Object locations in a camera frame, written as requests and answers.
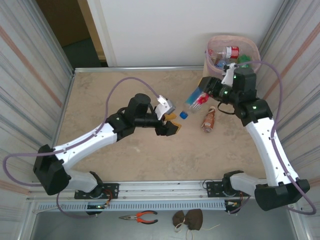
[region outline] pliers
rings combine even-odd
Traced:
[[[142,212],[138,212],[136,215],[126,215],[126,216],[120,216],[120,219],[124,219],[124,220],[136,220],[138,223],[142,223],[142,224],[155,224],[158,222],[158,220],[152,220],[152,221],[146,221],[143,220],[142,218],[140,218],[142,215],[145,214],[155,214],[157,215],[158,213],[156,211],[152,211],[152,210],[147,210],[147,211],[142,211]]]

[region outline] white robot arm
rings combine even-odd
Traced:
[[[79,190],[89,193],[92,198],[102,193],[102,181],[94,172],[79,172],[71,168],[86,156],[98,149],[120,141],[134,133],[136,127],[155,128],[158,136],[171,136],[178,132],[180,125],[167,120],[175,110],[170,100],[158,97],[159,105],[153,109],[150,98],[142,93],[131,98],[127,107],[110,115],[102,128],[92,131],[63,145],[50,148],[42,146],[38,153],[49,153],[63,150],[61,153],[38,156],[33,166],[33,172],[39,179],[48,195],[54,195],[64,189]],[[86,142],[68,149],[69,146],[80,143],[89,136]]]
[[[288,175],[295,180],[304,193],[310,189],[310,186],[306,179],[299,179],[275,132],[273,139],[288,174],[278,160],[271,140],[273,115],[268,103],[257,97],[256,74],[251,68],[237,68],[235,64],[225,66],[225,71],[223,80],[203,77],[198,87],[220,104],[233,106],[234,112],[229,114],[236,115],[251,135],[262,159],[266,179],[249,176],[241,170],[228,172],[222,179],[223,191],[227,194],[234,190],[242,191],[254,197],[265,211],[296,203],[302,195]]]

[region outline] beige tabletop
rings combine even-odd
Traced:
[[[105,100],[111,88],[125,77],[141,78],[154,90],[170,99],[179,115],[183,103],[196,88],[202,71],[141,71],[141,72],[80,72],[75,76],[70,99],[62,123],[58,144],[69,142],[94,129],[103,120]],[[126,107],[137,93],[157,99],[141,83],[128,80],[114,91],[109,113]],[[202,109],[182,124],[178,134],[157,136],[152,128],[136,128],[134,134],[92,153],[73,169],[96,172],[103,181],[174,181],[221,179],[223,174],[243,170],[265,178],[263,163],[250,135],[234,115],[219,111],[211,133],[200,126],[211,105],[210,99]],[[232,111],[231,106],[223,106]]]

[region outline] doorway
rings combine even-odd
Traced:
[[[107,67],[87,0],[36,0],[73,69]]]

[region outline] clear plastic bottle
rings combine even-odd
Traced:
[[[196,113],[209,99],[209,95],[203,92],[199,87],[184,102],[183,110],[180,113],[182,119],[186,119],[190,113]]]
[[[237,46],[217,46],[208,49],[208,54],[214,64],[221,59],[237,59],[239,56],[239,47]]]
[[[227,65],[227,64],[230,64],[230,61],[229,61],[229,59],[227,59],[227,58],[223,58],[223,59],[220,59],[219,61],[218,61],[218,63],[216,63],[214,66],[216,67],[216,68],[218,68],[218,69],[224,69],[224,66],[225,65]]]

